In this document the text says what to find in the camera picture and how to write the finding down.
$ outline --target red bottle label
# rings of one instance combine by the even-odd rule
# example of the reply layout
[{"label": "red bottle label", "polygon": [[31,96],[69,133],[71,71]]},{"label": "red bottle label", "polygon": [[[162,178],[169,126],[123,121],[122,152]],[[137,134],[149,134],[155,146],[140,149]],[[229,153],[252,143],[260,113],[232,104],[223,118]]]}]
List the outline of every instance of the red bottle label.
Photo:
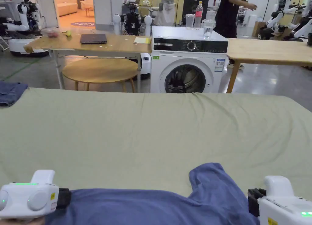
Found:
[{"label": "red bottle label", "polygon": [[195,17],[202,17],[202,16],[203,16],[203,12],[201,12],[201,11],[196,11]]}]

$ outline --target black cabinet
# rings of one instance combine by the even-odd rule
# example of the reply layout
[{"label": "black cabinet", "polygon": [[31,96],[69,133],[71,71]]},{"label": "black cabinet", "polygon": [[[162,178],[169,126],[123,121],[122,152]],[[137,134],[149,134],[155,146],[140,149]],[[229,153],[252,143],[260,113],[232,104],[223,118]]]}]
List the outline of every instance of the black cabinet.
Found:
[{"label": "black cabinet", "polygon": [[203,2],[203,18],[206,18],[207,14],[207,6],[208,6],[208,0],[184,0],[183,4],[183,12],[182,12],[182,23],[185,24],[185,15],[186,14],[195,14],[196,8],[199,4],[199,1]]}]

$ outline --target person's arm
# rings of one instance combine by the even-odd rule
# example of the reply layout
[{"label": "person's arm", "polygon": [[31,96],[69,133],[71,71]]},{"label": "person's arm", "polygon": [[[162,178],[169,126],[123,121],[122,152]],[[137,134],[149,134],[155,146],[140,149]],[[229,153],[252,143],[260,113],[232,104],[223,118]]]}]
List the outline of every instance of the person's arm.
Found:
[{"label": "person's arm", "polygon": [[246,7],[250,10],[256,10],[257,9],[257,5],[252,4],[252,3],[247,3],[247,2],[244,2],[242,0],[229,0],[229,2],[236,4],[236,5],[239,5],[239,6]]}]

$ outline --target green floor tape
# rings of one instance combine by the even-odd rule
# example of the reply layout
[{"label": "green floor tape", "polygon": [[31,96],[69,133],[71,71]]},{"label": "green floor tape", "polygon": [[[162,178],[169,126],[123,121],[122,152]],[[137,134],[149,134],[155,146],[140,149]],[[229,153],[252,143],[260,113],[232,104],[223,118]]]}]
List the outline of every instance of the green floor tape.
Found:
[{"label": "green floor tape", "polygon": [[21,69],[13,72],[12,74],[10,74],[9,76],[5,77],[4,79],[2,79],[3,81],[6,81],[8,79],[10,79],[11,77],[13,77],[14,75],[16,75],[17,73],[19,73],[20,71],[28,68],[30,65],[33,65],[35,63],[37,63],[38,61],[40,61],[41,58],[38,58],[37,60],[33,61],[33,62],[30,62],[29,64],[25,65],[24,67],[22,67]]}]

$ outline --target laptop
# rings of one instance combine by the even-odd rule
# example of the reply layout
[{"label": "laptop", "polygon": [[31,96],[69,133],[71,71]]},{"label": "laptop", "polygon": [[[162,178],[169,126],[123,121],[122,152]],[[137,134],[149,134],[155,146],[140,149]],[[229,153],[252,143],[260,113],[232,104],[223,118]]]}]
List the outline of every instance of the laptop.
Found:
[{"label": "laptop", "polygon": [[107,39],[105,34],[81,34],[81,44],[106,44]]}]

